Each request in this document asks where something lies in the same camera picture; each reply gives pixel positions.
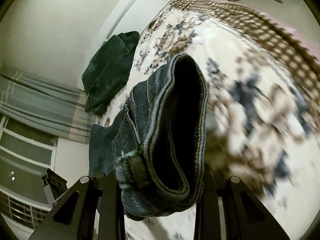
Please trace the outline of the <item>dark blue denim pants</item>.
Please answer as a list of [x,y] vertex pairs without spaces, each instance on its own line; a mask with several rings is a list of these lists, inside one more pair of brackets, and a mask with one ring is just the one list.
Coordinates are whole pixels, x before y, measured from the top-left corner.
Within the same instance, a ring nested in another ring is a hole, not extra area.
[[201,197],[208,87],[188,54],[132,88],[110,127],[93,125],[89,174],[115,172],[129,218],[168,216]]

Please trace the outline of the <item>white framed window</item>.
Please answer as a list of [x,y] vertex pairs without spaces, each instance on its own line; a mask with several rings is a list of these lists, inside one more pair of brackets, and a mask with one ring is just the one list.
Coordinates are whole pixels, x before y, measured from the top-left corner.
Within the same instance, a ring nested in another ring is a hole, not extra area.
[[42,176],[54,168],[58,138],[1,115],[1,213],[35,229],[49,212]]

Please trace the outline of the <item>grey striped curtain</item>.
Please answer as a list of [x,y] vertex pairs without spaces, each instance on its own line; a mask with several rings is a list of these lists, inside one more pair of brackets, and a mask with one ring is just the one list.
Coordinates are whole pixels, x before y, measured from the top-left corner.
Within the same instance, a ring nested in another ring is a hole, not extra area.
[[88,144],[95,116],[86,113],[86,100],[78,88],[15,68],[1,69],[1,113],[32,128]]

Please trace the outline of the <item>white floral bed blanket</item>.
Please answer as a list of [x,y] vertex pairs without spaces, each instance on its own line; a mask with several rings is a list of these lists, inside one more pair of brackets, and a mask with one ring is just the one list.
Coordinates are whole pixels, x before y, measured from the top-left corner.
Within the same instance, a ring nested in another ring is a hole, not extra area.
[[[167,5],[140,36],[127,84],[95,125],[110,127],[132,88],[180,54],[194,59],[208,87],[204,174],[216,182],[239,177],[289,239],[305,238],[319,213],[319,94],[215,16]],[[201,197],[168,216],[126,214],[127,237],[192,239]]]

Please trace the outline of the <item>dark green folded garment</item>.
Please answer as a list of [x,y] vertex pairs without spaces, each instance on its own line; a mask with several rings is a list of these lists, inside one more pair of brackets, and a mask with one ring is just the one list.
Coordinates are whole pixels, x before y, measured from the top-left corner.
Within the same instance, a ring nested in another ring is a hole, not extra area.
[[87,113],[103,115],[111,100],[127,84],[139,38],[137,31],[113,35],[92,57],[81,77],[87,94]]

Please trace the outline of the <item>brown checkered blanket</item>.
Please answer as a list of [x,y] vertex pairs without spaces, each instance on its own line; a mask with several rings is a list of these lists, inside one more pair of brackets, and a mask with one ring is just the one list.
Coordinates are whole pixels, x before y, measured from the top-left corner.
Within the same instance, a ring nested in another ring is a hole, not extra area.
[[263,13],[233,2],[174,0],[182,11],[204,12],[248,35],[284,64],[294,80],[308,93],[319,94],[319,59],[301,40]]

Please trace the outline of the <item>white wardrobe door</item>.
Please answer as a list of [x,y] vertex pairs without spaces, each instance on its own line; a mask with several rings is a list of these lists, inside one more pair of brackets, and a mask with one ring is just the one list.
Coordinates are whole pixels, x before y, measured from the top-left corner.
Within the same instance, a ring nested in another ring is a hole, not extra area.
[[91,46],[84,57],[84,63],[89,63],[103,42],[107,41],[111,36],[129,31],[142,33],[170,1],[120,0],[93,38]]

